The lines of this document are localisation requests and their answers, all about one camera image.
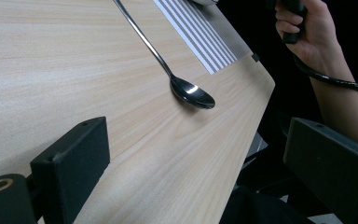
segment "spoon handle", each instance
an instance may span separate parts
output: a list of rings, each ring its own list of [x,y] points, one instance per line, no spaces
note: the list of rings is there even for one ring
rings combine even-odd
[[[132,19],[132,17],[130,16],[129,12],[126,10],[126,8],[124,8],[124,6],[121,4],[120,0],[114,0],[114,2],[116,3],[117,7],[120,9],[120,11],[123,13],[124,17],[127,19],[127,21],[130,23],[130,25],[132,26],[132,28],[136,31],[136,33],[138,34],[138,36],[141,37],[141,39],[144,41],[144,43],[147,45],[147,47],[150,49],[150,51],[152,51],[152,53],[154,54],[154,56],[156,57],[156,59],[159,61],[159,63],[161,64],[161,66],[164,68],[164,70],[167,72],[167,74],[170,77],[174,77],[170,67],[168,67],[168,65],[165,63],[165,61],[162,59],[162,57],[159,55],[159,53],[157,52],[157,50],[153,47],[153,45],[147,40],[146,36],[144,35],[144,33],[142,32],[142,30],[138,27],[138,25],[135,23],[135,21]]]

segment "wooden table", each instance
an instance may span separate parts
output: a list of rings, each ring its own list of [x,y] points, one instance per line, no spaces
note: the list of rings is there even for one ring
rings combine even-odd
[[[209,75],[153,1],[123,4],[216,107],[173,95],[112,1],[0,1],[0,175],[29,175],[72,127],[106,116],[111,163],[76,223],[218,223],[274,82],[252,52]]]

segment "striped paper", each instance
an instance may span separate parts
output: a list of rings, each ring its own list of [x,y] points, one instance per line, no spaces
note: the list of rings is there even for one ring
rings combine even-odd
[[[250,51],[217,6],[204,7],[187,0],[154,2],[210,74]],[[222,32],[227,33],[227,28],[234,38],[224,39]]]

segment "finger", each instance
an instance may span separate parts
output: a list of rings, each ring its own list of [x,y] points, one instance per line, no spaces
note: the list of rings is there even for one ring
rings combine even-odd
[[[304,7],[307,8],[308,12],[319,13],[328,10],[327,4],[322,0],[302,0]]]
[[[275,17],[277,18],[278,21],[287,21],[294,25],[299,25],[304,20],[302,17],[298,16],[297,14],[287,10],[278,11],[275,14]]]
[[[296,34],[300,32],[300,28],[294,26],[292,23],[287,21],[277,21],[275,23],[275,28],[277,29],[278,34],[280,34],[280,36],[283,36],[284,32],[291,34]]]

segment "spoon bowl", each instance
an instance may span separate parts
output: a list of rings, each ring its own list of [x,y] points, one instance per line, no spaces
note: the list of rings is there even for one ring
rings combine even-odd
[[[179,97],[186,103],[193,105],[197,108],[212,109],[215,105],[213,97],[203,89],[199,88],[198,86],[188,81],[185,81],[179,77],[176,77],[171,71],[170,67],[165,63],[165,61],[156,51],[156,49],[147,40],[144,33],[141,31],[141,29],[132,19],[126,8],[124,8],[124,6],[121,4],[120,0],[114,0],[114,1],[117,7],[120,9],[120,11],[123,13],[124,17],[130,23],[132,28],[136,31],[138,36],[141,37],[141,39],[144,41],[144,43],[147,45],[147,47],[150,49],[150,51],[152,51],[153,55],[159,61],[161,66],[164,68],[165,72],[167,73],[168,77],[171,80],[171,90],[173,91],[173,93],[175,93],[177,97]]]
[[[206,91],[176,76],[171,76],[171,90],[186,103],[201,109],[212,109],[214,99]]]

